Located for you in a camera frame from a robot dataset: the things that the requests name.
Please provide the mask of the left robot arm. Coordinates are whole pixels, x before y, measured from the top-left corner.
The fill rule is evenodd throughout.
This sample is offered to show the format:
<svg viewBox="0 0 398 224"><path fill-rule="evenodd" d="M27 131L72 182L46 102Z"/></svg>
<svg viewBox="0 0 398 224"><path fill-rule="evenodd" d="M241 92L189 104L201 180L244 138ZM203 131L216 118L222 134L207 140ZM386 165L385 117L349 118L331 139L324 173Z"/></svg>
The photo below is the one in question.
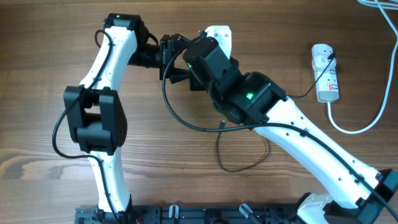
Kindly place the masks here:
<svg viewBox="0 0 398 224"><path fill-rule="evenodd" d="M64 92L70 136L79 145L95 173L99 202L95 221L129 223L133 218L131 195L124 181L121 147L127 136L127 119L118 91L127 66L165 70L173 53L189 40L179 34L157 40L138 15L110 13L90 72L78 86Z"/></svg>

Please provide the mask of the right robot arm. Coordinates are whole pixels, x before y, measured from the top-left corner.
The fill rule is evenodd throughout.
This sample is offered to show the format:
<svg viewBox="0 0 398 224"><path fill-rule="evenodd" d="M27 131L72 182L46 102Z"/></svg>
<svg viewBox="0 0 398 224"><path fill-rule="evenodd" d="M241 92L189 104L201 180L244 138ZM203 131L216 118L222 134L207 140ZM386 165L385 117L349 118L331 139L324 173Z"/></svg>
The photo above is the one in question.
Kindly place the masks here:
<svg viewBox="0 0 398 224"><path fill-rule="evenodd" d="M295 216L301 222L373 223L389 208L397 173L376 170L345 151L270 78L259 72L242 74L212 37L189 46L183 59L217 111L237 127L276 143L326 188L298 203Z"/></svg>

